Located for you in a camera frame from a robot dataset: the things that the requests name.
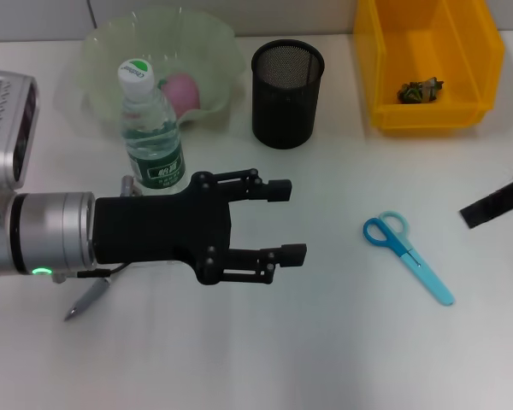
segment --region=small object in bin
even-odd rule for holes
[[[443,89],[444,83],[445,81],[438,81],[437,77],[433,77],[428,81],[403,84],[397,98],[403,104],[430,103],[437,99],[437,91]]]

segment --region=green bottle label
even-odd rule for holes
[[[129,155],[135,178],[147,188],[160,190],[175,185],[185,174],[185,160],[182,147],[159,160],[141,160]]]

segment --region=white table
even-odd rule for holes
[[[241,38],[247,61],[270,39]],[[229,113],[187,127],[183,144],[189,173],[292,180],[290,202],[232,206],[232,245],[307,243],[304,266],[270,286],[205,287],[187,266],[138,264],[67,324],[89,282],[0,278],[0,409],[513,410],[513,212],[472,231],[458,215],[513,177],[513,32],[483,123],[412,140],[363,126],[349,37],[301,39],[326,61],[308,143],[252,136],[248,69]],[[0,69],[41,91],[24,191],[116,196],[130,170],[119,138],[77,118],[66,89],[79,46],[0,44]],[[407,217],[453,307],[363,239],[387,209]]]

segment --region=bottle cap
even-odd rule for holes
[[[124,95],[132,101],[145,100],[155,88],[152,66],[142,59],[123,62],[118,68],[118,79]]]

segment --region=mesh pen cup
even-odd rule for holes
[[[276,149],[302,145],[314,131],[323,57],[297,40],[277,40],[258,49],[253,71],[253,133]]]

